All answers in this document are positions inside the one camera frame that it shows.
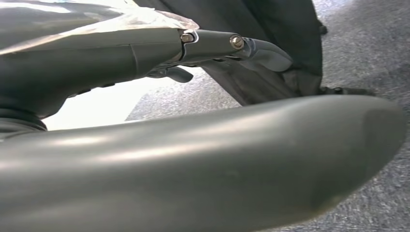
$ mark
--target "carpeted floor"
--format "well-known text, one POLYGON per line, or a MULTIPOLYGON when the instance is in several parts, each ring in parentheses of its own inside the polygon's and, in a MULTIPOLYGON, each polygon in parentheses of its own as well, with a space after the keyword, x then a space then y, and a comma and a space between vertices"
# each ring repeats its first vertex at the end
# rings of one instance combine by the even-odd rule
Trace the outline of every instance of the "carpeted floor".
MULTIPOLYGON (((410 114, 410 1, 315 0, 329 28, 323 38, 324 84, 362 87, 410 114)), ((202 70, 188 84, 148 92, 129 120, 201 113, 238 104, 202 70)), ((410 136, 395 160, 333 212, 272 232, 410 231, 410 136)))

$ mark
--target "black shoe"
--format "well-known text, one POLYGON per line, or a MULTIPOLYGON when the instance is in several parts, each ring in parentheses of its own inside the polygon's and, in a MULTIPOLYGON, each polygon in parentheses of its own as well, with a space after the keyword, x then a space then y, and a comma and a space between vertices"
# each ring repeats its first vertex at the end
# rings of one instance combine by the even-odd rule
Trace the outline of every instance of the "black shoe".
POLYGON ((366 95, 366 96, 375 96, 376 94, 364 88, 334 88, 335 94, 342 95, 366 95))
POLYGON ((320 31, 320 34, 321 34, 321 35, 326 35, 326 34, 328 33, 327 27, 324 26, 324 25, 321 25, 321 26, 319 27, 319 31, 320 31))
POLYGON ((320 20, 318 20, 318 23, 319 23, 319 31, 320 31, 320 34, 321 35, 326 35, 327 34, 327 27, 325 26, 325 25, 323 25, 323 23, 320 21, 320 20))

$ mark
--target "dark fabric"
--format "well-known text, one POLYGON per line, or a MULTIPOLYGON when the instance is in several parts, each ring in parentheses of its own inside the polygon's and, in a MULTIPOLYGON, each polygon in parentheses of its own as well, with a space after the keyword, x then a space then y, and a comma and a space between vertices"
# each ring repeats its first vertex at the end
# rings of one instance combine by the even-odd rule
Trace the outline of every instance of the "dark fabric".
POLYGON ((286 0, 135 2, 190 18, 202 29, 235 32, 270 41, 287 51, 295 65, 284 74, 262 67, 255 72, 236 63, 209 62, 203 66, 241 105, 318 94, 322 80, 322 50, 318 22, 310 0, 295 0, 292 1, 294 4, 286 0))

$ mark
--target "gray plastic tube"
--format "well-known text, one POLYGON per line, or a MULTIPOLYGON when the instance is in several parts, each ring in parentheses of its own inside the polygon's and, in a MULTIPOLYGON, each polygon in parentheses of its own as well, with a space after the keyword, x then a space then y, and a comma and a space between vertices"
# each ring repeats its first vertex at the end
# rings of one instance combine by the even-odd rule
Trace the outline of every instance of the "gray plastic tube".
POLYGON ((326 212, 403 143, 395 104, 293 99, 0 142, 2 232, 250 232, 326 212))

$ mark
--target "screw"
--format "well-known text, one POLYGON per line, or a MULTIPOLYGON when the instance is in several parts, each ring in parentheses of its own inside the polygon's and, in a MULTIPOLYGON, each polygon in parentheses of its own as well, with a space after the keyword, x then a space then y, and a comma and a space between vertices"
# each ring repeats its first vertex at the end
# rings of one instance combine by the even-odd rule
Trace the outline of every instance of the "screw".
POLYGON ((192 34, 181 35, 181 41, 184 43, 191 43, 195 41, 195 37, 192 34))
POLYGON ((231 44, 235 49, 242 49, 245 46, 245 41, 239 35, 234 35, 231 37, 231 44))

